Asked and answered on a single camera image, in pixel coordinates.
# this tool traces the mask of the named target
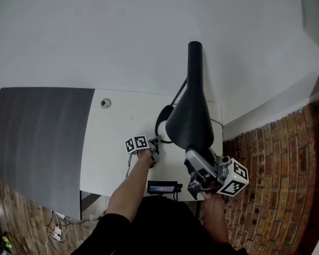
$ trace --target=electrical outlet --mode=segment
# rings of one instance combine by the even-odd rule
[[[53,238],[60,241],[61,235],[62,235],[62,230],[59,227],[55,227],[53,231]]]

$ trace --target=small display screen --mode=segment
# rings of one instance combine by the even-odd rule
[[[173,192],[175,189],[175,186],[150,186],[149,191],[150,192]]]

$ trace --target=red brick wall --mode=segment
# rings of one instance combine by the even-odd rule
[[[226,207],[230,243],[249,254],[311,254],[319,239],[319,101],[223,148],[250,175]]]

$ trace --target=white desk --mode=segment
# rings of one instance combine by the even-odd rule
[[[100,102],[109,98],[112,105],[102,109]],[[148,139],[155,136],[155,122],[164,106],[169,105],[173,97],[116,90],[95,90],[89,112],[85,140],[82,152],[80,190],[105,196],[113,191],[125,179],[128,159],[124,142],[131,136],[145,134]],[[221,106],[208,102],[212,119],[221,122]],[[212,122],[216,154],[222,154],[222,127]],[[149,171],[148,180],[178,181],[183,184],[179,200],[194,200],[187,191],[190,180],[187,168],[183,164],[185,152],[172,144],[159,146],[161,161]],[[133,168],[137,156],[133,156]]]

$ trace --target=black shirt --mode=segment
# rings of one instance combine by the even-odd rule
[[[106,214],[72,254],[234,254],[229,244],[215,244],[184,202],[143,198],[132,223]]]

